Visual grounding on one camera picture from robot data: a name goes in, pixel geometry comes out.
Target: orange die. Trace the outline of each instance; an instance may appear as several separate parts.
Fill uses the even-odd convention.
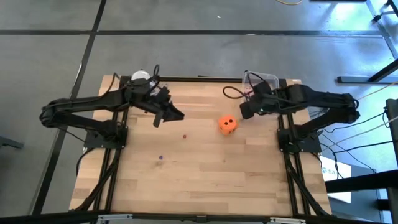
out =
[[[236,119],[232,115],[226,115],[218,120],[220,131],[224,134],[231,134],[238,127]]]

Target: table frame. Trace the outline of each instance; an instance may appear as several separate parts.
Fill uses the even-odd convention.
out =
[[[202,78],[202,77],[161,77],[161,81],[165,82],[225,82],[225,83],[241,83],[241,78]],[[282,87],[287,86],[286,79],[279,80]],[[127,121],[128,109],[123,111],[122,123]],[[113,114],[113,119],[116,120],[118,113]],[[291,125],[293,124],[293,117],[291,114],[287,115],[287,121]],[[279,128],[284,127],[284,121],[282,116],[279,117]],[[122,149],[114,149],[115,156],[109,165],[109,157],[112,149],[106,149],[102,164],[102,169],[99,177],[99,184],[93,189],[90,204],[84,204],[80,206],[80,210],[72,210],[65,213],[53,213],[53,214],[38,214],[28,215],[21,217],[9,217],[0,218],[0,223],[84,223],[84,222],[108,222],[110,220],[117,219],[151,219],[151,220],[190,220],[198,223],[205,223],[210,221],[231,221],[231,222],[279,222],[279,223],[369,223],[357,220],[345,220],[336,218],[332,215],[311,215],[310,206],[308,204],[308,197],[304,197],[305,192],[302,191],[302,203],[304,214],[300,214],[298,211],[298,202],[295,196],[294,182],[292,175],[289,174],[288,169],[292,167],[288,166],[287,161],[290,163],[290,154],[288,152],[281,152],[284,154],[285,166],[287,169],[287,180],[289,186],[290,203],[292,206],[291,217],[269,217],[269,216],[255,216],[255,215],[194,215],[194,214],[158,214],[158,213],[111,213],[111,201],[113,197],[113,190],[116,183],[116,175],[118,171],[118,164],[120,159],[120,152]],[[294,154],[297,175],[298,178],[304,184],[302,165],[300,160],[300,154],[297,152]],[[108,194],[106,196],[106,205],[104,210],[99,210],[101,192],[105,182],[110,178]],[[94,203],[93,210],[88,211],[88,207],[91,203]]]

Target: wooden tabletop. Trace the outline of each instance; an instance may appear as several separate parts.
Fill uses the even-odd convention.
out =
[[[111,77],[104,76],[100,95],[108,89]],[[293,83],[300,80],[287,80],[288,85]],[[237,130],[224,136],[217,120],[226,114],[238,117],[241,101],[226,98],[222,89],[226,85],[241,88],[240,83],[160,84],[168,84],[172,101],[185,113],[185,119],[155,128],[153,114],[129,110],[128,140],[121,153],[112,212],[292,214],[284,160],[277,143],[277,114],[240,119]],[[95,111],[93,115],[97,120],[111,117],[108,111]],[[307,110],[293,117],[295,124],[309,120]],[[70,208],[79,206],[93,190],[103,155],[104,149],[95,149],[82,160]],[[308,153],[300,155],[306,186],[322,208],[331,212],[319,161]],[[303,212],[299,189],[295,189]]]

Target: concrete floor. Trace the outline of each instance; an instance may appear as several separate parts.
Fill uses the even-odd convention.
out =
[[[383,1],[372,3],[377,11],[388,10],[382,8]],[[91,30],[99,4],[99,0],[0,0],[0,30]],[[363,2],[303,0],[301,5],[285,6],[271,0],[113,0],[106,4],[99,29],[378,30],[371,19]],[[396,16],[384,16],[381,23],[398,45]],[[0,135],[25,144],[22,150],[0,148],[0,217],[30,212],[55,137],[55,130],[41,126],[40,108],[69,96],[87,40],[85,35],[0,35],[0,105],[8,109],[0,111]],[[96,95],[104,74],[151,71],[159,63],[163,76],[240,77],[244,70],[253,70],[299,78],[315,90],[360,97],[382,86],[337,85],[335,78],[371,76],[392,60],[381,37],[104,35],[95,39],[79,96]],[[361,100],[359,121],[381,113],[385,99],[397,98],[397,90],[392,86]],[[375,119],[327,135],[337,141],[380,123]],[[84,131],[70,131],[84,137]],[[389,130],[380,128],[341,146],[390,138]],[[321,142],[330,145],[326,139]],[[68,210],[81,149],[81,142],[65,138],[45,213]],[[353,155],[377,171],[397,168],[392,145],[359,149]],[[339,154],[338,160],[361,166],[347,154]]]

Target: black mount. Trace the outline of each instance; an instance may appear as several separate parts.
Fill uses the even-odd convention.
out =
[[[294,138],[294,128],[278,129],[278,142],[282,152],[321,152],[318,136],[320,133],[311,133],[300,140]]]
[[[106,140],[96,131],[87,131],[84,146],[86,148],[123,149],[126,145],[128,130],[128,126],[118,125],[118,133],[110,140]]]

